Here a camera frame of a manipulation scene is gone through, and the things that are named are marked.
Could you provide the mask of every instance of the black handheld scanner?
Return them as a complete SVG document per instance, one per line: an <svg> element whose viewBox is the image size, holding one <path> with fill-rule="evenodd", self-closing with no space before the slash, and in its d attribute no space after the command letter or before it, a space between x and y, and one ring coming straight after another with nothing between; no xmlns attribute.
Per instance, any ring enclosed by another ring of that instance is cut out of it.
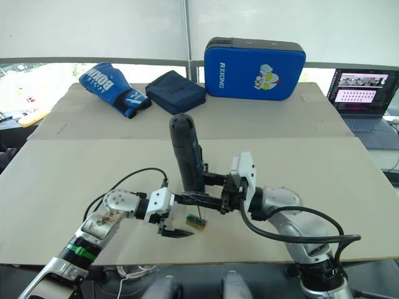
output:
<svg viewBox="0 0 399 299"><path fill-rule="evenodd" d="M179 113L169 121L169 130L184 190L204 192L202 149L193 119Z"/></svg>

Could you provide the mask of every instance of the white wall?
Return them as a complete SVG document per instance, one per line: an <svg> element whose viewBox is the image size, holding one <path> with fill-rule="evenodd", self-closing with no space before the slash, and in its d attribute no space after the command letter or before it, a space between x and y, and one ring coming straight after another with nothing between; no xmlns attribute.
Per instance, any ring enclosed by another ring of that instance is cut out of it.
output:
<svg viewBox="0 0 399 299"><path fill-rule="evenodd" d="M399 66L398 0L190 1L193 60L210 38L298 42L308 62Z"/></svg>
<svg viewBox="0 0 399 299"><path fill-rule="evenodd" d="M186 60L175 0L0 0L0 58Z"/></svg>

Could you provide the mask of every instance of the black wire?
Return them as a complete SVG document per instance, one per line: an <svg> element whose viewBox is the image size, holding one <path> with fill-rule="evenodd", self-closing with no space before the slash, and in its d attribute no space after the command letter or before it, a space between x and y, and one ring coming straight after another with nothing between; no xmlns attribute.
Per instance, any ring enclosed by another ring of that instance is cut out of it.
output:
<svg viewBox="0 0 399 299"><path fill-rule="evenodd" d="M324 244L324 243L340 243L340 242L349 242L360 240L359 235L335 235L330 237L292 237L289 235L279 235L273 234L271 232L266 232L256 226L254 226L251 221L249 221L244 206L244 199L240 201L240 211L241 217L243 218L244 223L251 229L253 232L266 237L268 239L294 243L294 244Z"/></svg>
<svg viewBox="0 0 399 299"><path fill-rule="evenodd" d="M105 195L105 193L104 193L104 194L101 194L98 198L94 199L94 200L92 201L91 204L89 204L89 206L86 208L85 214L83 215L83 221L86 220L87 214L89 213L90 208L91 208L99 199L101 199L104 195Z"/></svg>
<svg viewBox="0 0 399 299"><path fill-rule="evenodd" d="M201 211L200 211L200 207L199 207L199 206L200 206L200 205L197 203L199 218L202 219L202 217L201 217Z"/></svg>
<svg viewBox="0 0 399 299"><path fill-rule="evenodd" d="M93 299L97 299L97 296L95 294L95 282L92 280L92 297Z"/></svg>
<svg viewBox="0 0 399 299"><path fill-rule="evenodd" d="M397 161L397 163L395 164L395 166L392 167L391 169L387 170L386 173L390 173L391 171L393 171L393 170L398 166L398 164L399 164L399 158L398 158L398 161Z"/></svg>
<svg viewBox="0 0 399 299"><path fill-rule="evenodd" d="M341 253L344 251L345 248L347 248L350 244L352 244L354 241L347 241L347 242L342 242L339 243L338 247L337 247L337 251L335 252L334 255L334 261L336 265L341 266Z"/></svg>
<svg viewBox="0 0 399 299"><path fill-rule="evenodd" d="M337 228L338 233L340 235L344 235L344 230L343 230L342 226L337 221L335 221L333 218L331 218L330 216L328 216L322 212L310 209L308 207L300 207L300 206L279 207L279 208L271 211L267 215L267 218L271 218L274 214L277 214L278 212L282 212L282 211L302 211L302 212L308 212L311 214L315 214L315 215L329 221L332 225L334 225Z"/></svg>
<svg viewBox="0 0 399 299"><path fill-rule="evenodd" d="M361 297L361 298L369 298L369 299L398 299L397 297L391 297L391 296L385 296L385 295L379 295L379 294L359 291L354 288L351 288L351 291L353 293L354 298Z"/></svg>
<svg viewBox="0 0 399 299"><path fill-rule="evenodd" d="M394 128L395 129L395 131L398 133L398 125L399 125L399 123L388 123L392 128Z"/></svg>
<svg viewBox="0 0 399 299"><path fill-rule="evenodd" d="M113 187L109 190L114 190L116 187L118 187L124 180L130 178L131 176L134 176L135 174L138 173L142 173L143 171L148 171L148 170L155 170L155 171L159 171L162 175L163 175L163 182L162 182L162 186L167 186L168 185L168 176L166 175L166 173L160 169L160 168L156 168L156 167L147 167L147 168L142 168L139 170L136 170L130 174L128 174L127 176L125 176L124 178L122 178L121 180L119 180L115 185L113 185ZM94 201L92 201L92 203L86 208L85 214L83 216L83 221L86 220L87 215L89 214L89 210L90 208L101 198L103 198L103 196L106 195L106 193L104 193L103 195L100 195L98 198L94 199ZM99 209L99 207L101 206L101 201L96 205L96 207L94 208L93 212L97 211Z"/></svg>

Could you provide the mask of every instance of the laptop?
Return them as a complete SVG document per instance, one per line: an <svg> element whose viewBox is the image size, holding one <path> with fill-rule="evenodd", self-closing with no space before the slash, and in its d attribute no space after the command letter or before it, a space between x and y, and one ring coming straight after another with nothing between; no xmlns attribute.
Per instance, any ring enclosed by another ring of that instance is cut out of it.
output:
<svg viewBox="0 0 399 299"><path fill-rule="evenodd" d="M327 98L370 150L399 150L399 136L382 116L399 87L399 71L336 69Z"/></svg>

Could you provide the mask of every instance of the laptop keyboard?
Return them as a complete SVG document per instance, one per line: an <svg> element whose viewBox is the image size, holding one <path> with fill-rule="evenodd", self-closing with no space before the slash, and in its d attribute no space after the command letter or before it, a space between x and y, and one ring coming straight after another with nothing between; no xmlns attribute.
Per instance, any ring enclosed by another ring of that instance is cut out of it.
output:
<svg viewBox="0 0 399 299"><path fill-rule="evenodd" d="M393 133L392 127L381 119L345 118L347 126L356 132Z"/></svg>

